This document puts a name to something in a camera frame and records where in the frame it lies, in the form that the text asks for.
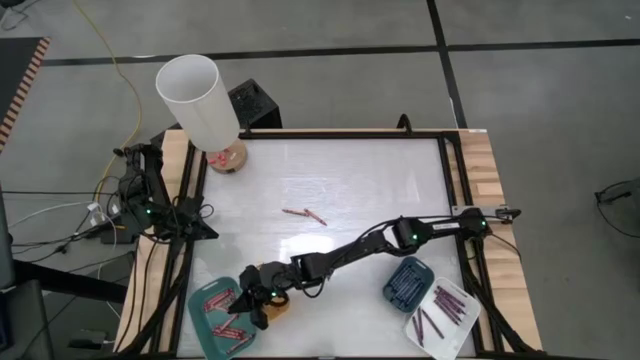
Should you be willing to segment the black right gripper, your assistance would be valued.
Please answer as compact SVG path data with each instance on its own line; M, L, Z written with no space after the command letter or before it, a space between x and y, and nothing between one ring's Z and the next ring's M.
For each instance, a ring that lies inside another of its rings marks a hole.
M266 330L269 327L269 317L263 306L287 305L287 291L294 287L295 275L291 264L269 262L259 266L247 266L239 276L242 292L228 307L227 312L251 312L252 324L260 330Z

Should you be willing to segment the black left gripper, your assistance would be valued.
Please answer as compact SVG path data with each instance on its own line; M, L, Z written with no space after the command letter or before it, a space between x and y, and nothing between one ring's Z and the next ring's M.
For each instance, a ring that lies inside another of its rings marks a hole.
M174 231L186 231L186 239L189 241L218 239L219 234L200 214L203 201L203 196L175 196L171 200L168 227Z

